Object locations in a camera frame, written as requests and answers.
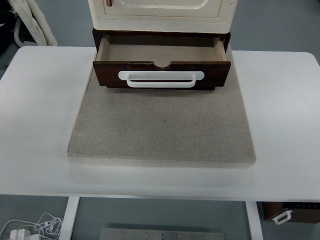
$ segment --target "white cable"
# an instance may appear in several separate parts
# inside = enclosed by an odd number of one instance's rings
[[[19,32],[20,32],[20,27],[21,27],[21,18],[18,17],[16,22],[15,22],[15,26],[14,26],[14,31],[13,31],[13,37],[15,40],[15,43],[22,48],[24,46],[23,42],[21,42],[20,38],[19,38]]]
[[[40,223],[41,219],[43,218],[44,215],[49,215],[53,219],[51,221],[45,221],[43,223]],[[5,230],[6,226],[9,223],[11,223],[11,222],[21,222],[21,223],[30,224],[30,225],[20,226],[18,228],[18,230],[17,230],[18,232],[23,227],[34,227],[34,230],[38,232],[38,234],[42,237],[42,239],[44,239],[44,240],[46,240],[46,239],[48,239],[48,240],[57,240],[59,238],[59,235],[60,235],[60,231],[61,231],[61,227],[62,227],[63,221],[64,221],[63,218],[52,216],[48,212],[42,214],[38,222],[30,222],[30,221],[13,219],[13,220],[8,221],[4,225],[4,227],[2,228],[2,230],[0,232],[0,237],[1,237],[2,233],[3,233],[3,231]],[[50,236],[56,236],[56,238],[50,238],[48,236],[45,236],[45,234],[50,235]]]

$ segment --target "gray floor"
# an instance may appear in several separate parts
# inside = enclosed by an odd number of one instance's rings
[[[36,0],[36,2],[46,16],[60,46],[94,46],[91,33],[93,25],[87,0]],[[230,43],[233,50],[309,52],[320,62],[320,0],[239,0],[231,34]],[[4,68],[0,67],[0,73],[3,72]],[[25,196],[14,196],[13,198],[14,200],[3,201],[0,197],[0,227],[10,218],[25,218],[35,221],[43,211],[50,211],[50,207],[55,205],[60,206],[60,203],[55,200],[51,204],[49,200],[47,204],[42,206],[44,200],[40,198],[32,198],[32,200]],[[81,200],[82,203],[86,201],[89,209],[96,205],[100,206],[101,211],[106,215],[106,223],[143,225],[151,223],[161,226],[172,223],[179,227],[204,227],[211,230],[215,227],[210,222],[205,222],[206,219],[210,220],[210,218],[204,218],[203,220],[197,217],[186,220],[187,216],[182,215],[181,218],[178,218],[174,211],[166,211],[166,218],[161,218],[162,220],[168,219],[168,223],[157,218],[158,215],[148,213],[140,216],[148,216],[152,221],[138,221],[135,218],[137,212],[125,208],[126,205],[123,204],[122,200],[112,201],[112,206],[115,209],[123,207],[119,213],[128,211],[127,220],[124,221],[119,218],[120,214],[118,216],[113,208],[108,207],[109,205],[104,208],[104,204],[101,202],[90,203],[88,200]],[[135,201],[130,201],[127,204],[135,206]],[[154,207],[153,211],[156,213],[162,211],[163,204],[169,203],[153,204],[152,200],[144,202],[146,208]],[[29,211],[22,214],[22,206],[25,206],[23,209]],[[93,223],[96,221],[90,218],[89,212],[79,211],[79,216],[88,218]],[[80,236],[86,232],[86,228],[82,228],[81,226],[84,226],[82,225],[84,223],[78,221],[76,222],[74,239],[85,239]],[[272,222],[265,222],[263,219],[261,224],[265,240],[320,239],[319,224],[288,223],[277,226]]]
[[[6,50],[0,55],[0,79],[5,74],[11,60],[18,51],[18,45],[12,41],[12,43],[6,48]]]
[[[245,219],[246,205],[240,201],[84,197],[72,240],[99,240],[102,228],[225,233],[226,240],[249,240]]]

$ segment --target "white drawer handle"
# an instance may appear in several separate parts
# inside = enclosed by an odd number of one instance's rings
[[[120,71],[118,77],[132,88],[192,88],[205,74],[202,71]]]
[[[277,225],[283,224],[284,222],[289,221],[291,219],[291,213],[292,213],[291,210],[285,211],[285,212],[281,213],[280,215],[276,216],[275,218],[272,218],[272,220]]]

